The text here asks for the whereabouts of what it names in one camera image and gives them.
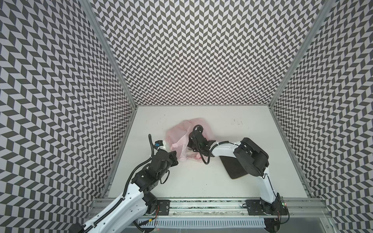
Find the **pink plastic bag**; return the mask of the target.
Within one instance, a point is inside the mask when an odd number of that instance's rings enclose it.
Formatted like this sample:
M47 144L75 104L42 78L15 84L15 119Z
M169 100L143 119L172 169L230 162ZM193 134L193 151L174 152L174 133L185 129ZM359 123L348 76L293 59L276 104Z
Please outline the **pink plastic bag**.
M202 162L200 154L198 152L193 152L192 149L189 149L187 146L189 143L189 134L196 125L201 125L204 128L202 134L207 140L215 139L211 127L204 118L183 120L181 123L166 131L166 144L171 151L176 151L178 161L183 162L189 159Z

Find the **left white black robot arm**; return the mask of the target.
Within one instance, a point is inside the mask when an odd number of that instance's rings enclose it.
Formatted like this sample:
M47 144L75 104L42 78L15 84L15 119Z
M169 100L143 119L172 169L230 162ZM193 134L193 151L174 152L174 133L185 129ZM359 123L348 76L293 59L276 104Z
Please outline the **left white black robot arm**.
M157 197L151 193L171 167L178 165L176 151L158 149L156 154L131 172L122 194L103 211L70 226L70 233L120 233L145 214L156 210Z

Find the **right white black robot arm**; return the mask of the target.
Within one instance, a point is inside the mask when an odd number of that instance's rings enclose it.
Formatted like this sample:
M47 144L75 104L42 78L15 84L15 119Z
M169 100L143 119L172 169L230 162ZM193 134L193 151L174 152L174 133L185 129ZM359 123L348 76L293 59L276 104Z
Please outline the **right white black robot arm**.
M250 216L289 216L286 204L271 183L269 156L254 141L247 137L239 142L207 140L200 125L188 137L187 146L199 153L206 165L212 157L219 157L231 179L245 175L257 178L259 199L246 200L242 205Z

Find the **black square plate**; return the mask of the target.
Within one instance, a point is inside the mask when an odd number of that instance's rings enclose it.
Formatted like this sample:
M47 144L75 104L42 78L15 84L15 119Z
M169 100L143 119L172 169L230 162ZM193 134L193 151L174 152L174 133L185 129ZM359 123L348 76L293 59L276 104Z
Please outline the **black square plate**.
M220 160L231 179L238 179L248 175L248 172L242 167L237 158L220 156Z

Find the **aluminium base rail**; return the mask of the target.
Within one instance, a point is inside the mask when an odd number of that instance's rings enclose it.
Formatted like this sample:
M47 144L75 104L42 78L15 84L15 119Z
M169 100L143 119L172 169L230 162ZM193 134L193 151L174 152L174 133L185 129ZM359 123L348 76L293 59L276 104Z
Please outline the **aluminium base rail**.
M243 207L247 198L168 198L168 217L248 216ZM290 215L294 217L331 216L320 198L284 198Z

